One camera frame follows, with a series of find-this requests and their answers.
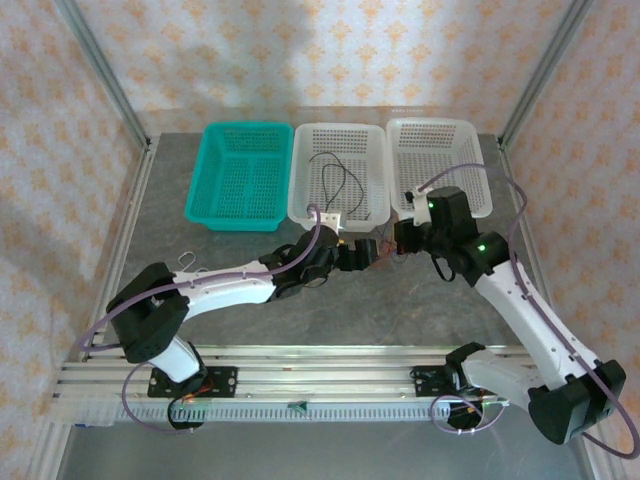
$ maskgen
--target white plastic basket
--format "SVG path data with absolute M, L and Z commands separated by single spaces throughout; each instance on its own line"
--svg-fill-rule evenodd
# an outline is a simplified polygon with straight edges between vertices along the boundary
M 387 123 L 387 149 L 393 165 L 391 206 L 400 219 L 413 216 L 413 205 L 405 192 L 461 163 L 484 164 L 478 135 L 472 124 L 449 118 L 396 118 Z M 477 168 L 462 168 L 433 184 L 433 188 L 455 185 L 469 199 L 475 218 L 493 210 L 487 174 Z
M 324 212 L 329 200 L 328 210 L 347 214 L 347 231 L 369 232 L 386 223 L 391 207 L 389 175 L 385 175 L 385 143 L 384 130 L 374 125 L 300 125 L 293 140 L 289 218 L 309 230 L 315 221 L 309 219 L 307 205 L 313 202 Z M 357 177 L 362 190 L 356 180 L 339 167 L 334 156 L 323 152 L 335 155 Z

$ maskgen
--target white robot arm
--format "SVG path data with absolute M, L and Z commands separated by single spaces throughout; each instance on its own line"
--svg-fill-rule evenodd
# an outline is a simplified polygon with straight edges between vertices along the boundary
M 507 398 L 528 410 L 538 429 L 558 444 L 609 416 L 614 410 L 610 401 L 583 365 L 619 396 L 626 376 L 618 362 L 602 363 L 585 347 L 533 288 L 524 268 L 517 263 L 521 280 L 529 290 L 528 295 L 523 293 L 510 263 L 507 242 L 495 232 L 478 232 L 464 192 L 457 187 L 442 187 L 425 195 L 427 201 L 421 204 L 428 205 L 430 224 L 413 219 L 396 223 L 398 252 L 431 254 L 443 280 L 452 281 L 456 274 L 462 275 L 502 315 L 537 366 L 525 368 L 471 343 L 447 356 L 447 378 L 435 378 L 435 384 L 448 382 L 451 393 L 482 388 Z M 448 279 L 437 262 L 440 258 L 452 271 Z M 574 351 L 562 344 L 532 301 L 570 341 Z M 583 365 L 576 361 L 578 356 Z M 429 378 L 421 378 L 422 388 L 427 391 L 428 382 Z
M 480 344 L 470 343 L 447 355 L 446 365 L 438 367 L 436 375 L 430 373 L 420 378 L 423 391 L 442 392 L 443 385 L 446 393 L 458 395 L 478 388 L 488 390 L 527 409 L 538 429 L 558 444 L 566 443 L 609 416 L 613 411 L 610 402 L 575 357 L 580 356 L 616 396 L 626 379 L 622 367 L 615 360 L 600 362 L 578 341 L 531 286 L 518 264 L 530 296 L 523 294 L 509 263 L 506 241 L 495 232 L 478 232 L 464 192 L 457 187 L 443 187 L 426 196 L 428 201 L 422 204 L 428 205 L 431 222 L 406 219 L 396 223 L 398 253 L 426 251 L 443 280 L 452 281 L 456 274 L 462 275 L 502 315 L 529 351 L 537 369 L 525 368 L 490 353 Z M 172 394 L 182 396 L 197 391 L 207 379 L 208 370 L 193 345 L 176 336 L 183 322 L 218 308 L 286 298 L 310 281 L 326 278 L 334 268 L 363 270 L 375 261 L 374 240 L 357 240 L 355 251 L 350 250 L 338 242 L 339 222 L 335 221 L 335 215 L 325 220 L 311 253 L 287 272 L 275 274 L 310 244 L 311 232 L 305 233 L 296 245 L 285 245 L 273 254 L 234 269 L 187 274 L 172 273 L 163 263 L 147 267 L 112 300 L 108 311 L 160 285 L 187 286 L 139 302 L 113 319 L 127 360 L 147 361 L 159 368 L 172 382 Z M 444 278 L 437 262 L 440 258 L 446 260 L 452 271 L 449 279 Z M 205 282 L 203 277 L 211 280 Z M 570 339 L 573 354 L 533 308 L 530 298 Z M 419 369 L 412 371 L 414 378 Z M 430 389 L 429 382 L 437 388 Z

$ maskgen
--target patterned wallpaper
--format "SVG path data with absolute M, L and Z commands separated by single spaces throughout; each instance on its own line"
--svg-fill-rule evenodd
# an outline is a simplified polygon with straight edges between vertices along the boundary
M 561 317 L 627 371 L 640 426 L 640 12 L 596 0 L 510 152 Z M 622 420 L 611 420 L 630 450 Z M 640 463 L 628 467 L 640 478 Z
M 6 3 L 0 7 L 0 478 L 21 479 L 60 363 L 86 327 L 124 179 L 140 150 L 53 2 Z
M 570 3 L 80 0 L 151 135 L 317 121 L 301 108 L 317 106 L 420 106 L 498 133 Z M 388 114 L 323 113 L 383 124 Z

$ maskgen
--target teal plastic basket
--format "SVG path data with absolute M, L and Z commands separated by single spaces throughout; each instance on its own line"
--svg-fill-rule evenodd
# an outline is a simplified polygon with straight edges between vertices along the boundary
M 211 230 L 273 232 L 287 215 L 293 128 L 213 123 L 203 134 L 185 216 Z

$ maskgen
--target gray table surface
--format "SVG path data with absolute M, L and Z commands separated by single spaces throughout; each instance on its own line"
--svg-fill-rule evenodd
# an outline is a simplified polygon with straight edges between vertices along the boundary
M 196 267 L 242 265 L 297 240 L 303 229 L 285 221 L 275 233 L 216 233 L 184 218 L 200 135 L 160 139 L 121 286 L 146 265 L 178 269 L 186 250 Z M 495 137 L 481 135 L 485 162 L 500 167 Z M 482 230 L 506 233 L 514 207 L 491 180 L 493 213 Z M 523 242 L 518 250 L 529 268 Z M 203 314 L 180 330 L 196 344 L 460 345 L 518 344 L 497 312 L 464 280 L 448 284 L 427 255 L 386 260 L 362 273 L 339 272 L 324 286 L 264 305 Z M 107 340 L 113 340 L 109 332 Z M 590 479 L 579 440 L 546 441 L 515 407 L 486 432 L 458 437 L 419 423 L 225 424 L 175 438 L 135 425 L 74 428 L 59 479 Z
M 120 287 L 146 265 L 164 261 L 179 270 L 185 251 L 197 255 L 196 267 L 209 270 L 243 265 L 304 232 L 286 219 L 273 233 L 213 232 L 184 216 L 200 134 L 163 134 L 144 192 L 126 257 Z M 485 163 L 502 168 L 495 137 L 480 135 Z M 489 179 L 493 212 L 479 220 L 481 231 L 506 235 L 515 214 L 502 179 Z M 390 222 L 386 234 L 390 234 Z M 378 233 L 370 236 L 380 238 Z M 346 239 L 362 236 L 347 234 Z M 519 239 L 518 251 L 529 268 Z M 404 263 L 391 259 L 364 272 L 336 272 L 320 288 L 262 305 L 240 305 L 202 314 L 180 330 L 200 345 L 491 345 L 520 342 L 505 321 L 460 278 L 445 283 L 426 254 Z M 115 340 L 112 331 L 106 340 Z
M 194 435 L 131 424 L 74 428 L 59 480 L 588 480 L 579 441 L 548 442 L 515 407 L 490 430 L 447 435 L 424 422 L 220 423 Z

